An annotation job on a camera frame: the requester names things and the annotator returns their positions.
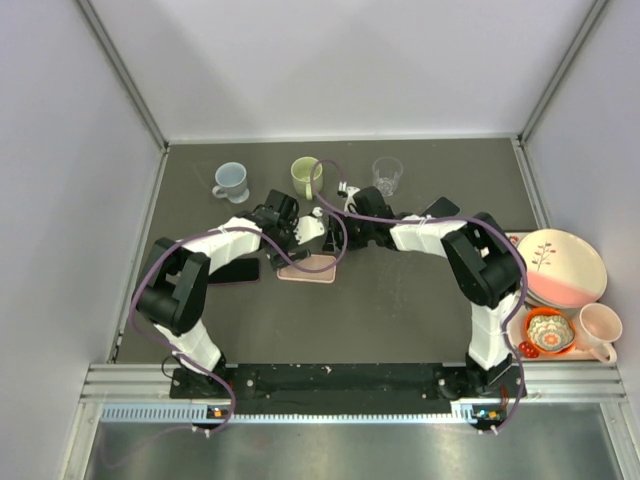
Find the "dark phone blue edge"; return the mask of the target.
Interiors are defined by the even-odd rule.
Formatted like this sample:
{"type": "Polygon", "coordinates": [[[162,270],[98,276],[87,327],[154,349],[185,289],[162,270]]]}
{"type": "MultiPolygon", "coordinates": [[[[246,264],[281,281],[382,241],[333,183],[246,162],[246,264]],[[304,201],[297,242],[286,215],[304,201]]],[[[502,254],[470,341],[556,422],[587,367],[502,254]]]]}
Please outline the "dark phone blue edge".
{"type": "Polygon", "coordinates": [[[459,214],[460,207],[447,197],[440,197],[429,205],[421,214],[425,218],[455,217],[459,214]]]}

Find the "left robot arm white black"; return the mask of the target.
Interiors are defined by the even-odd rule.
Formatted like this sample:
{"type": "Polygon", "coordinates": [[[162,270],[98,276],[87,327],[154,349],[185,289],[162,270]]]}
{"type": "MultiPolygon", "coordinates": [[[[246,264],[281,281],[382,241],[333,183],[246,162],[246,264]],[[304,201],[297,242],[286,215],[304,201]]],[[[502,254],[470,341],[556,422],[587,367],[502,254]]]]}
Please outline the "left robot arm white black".
{"type": "Polygon", "coordinates": [[[228,386],[224,355],[202,320],[210,276],[260,250],[276,269],[299,262],[309,252],[294,250],[324,233],[320,214],[302,216],[297,200],[272,190],[264,203],[219,227],[181,241],[161,238],[152,245],[130,311],[162,335],[161,342],[180,365],[174,380],[181,387],[194,385],[212,397],[228,386]]]}

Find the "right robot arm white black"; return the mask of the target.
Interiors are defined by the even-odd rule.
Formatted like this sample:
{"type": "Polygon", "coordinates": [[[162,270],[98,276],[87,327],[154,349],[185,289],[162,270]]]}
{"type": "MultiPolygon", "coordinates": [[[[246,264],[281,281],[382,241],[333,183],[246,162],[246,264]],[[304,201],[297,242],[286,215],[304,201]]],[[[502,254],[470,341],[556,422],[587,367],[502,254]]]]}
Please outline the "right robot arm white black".
{"type": "Polygon", "coordinates": [[[393,213],[374,187],[341,182],[345,200],[340,219],[331,219],[324,249],[360,250],[373,242],[397,252],[418,252],[448,260],[462,294],[471,303],[471,341],[462,373],[451,367],[435,371],[442,397],[487,396],[498,389],[513,363],[504,339],[504,322],[513,312],[515,293],[526,271],[523,260],[505,244],[494,218],[481,212],[465,221],[459,208],[439,198],[420,215],[393,213]]]}

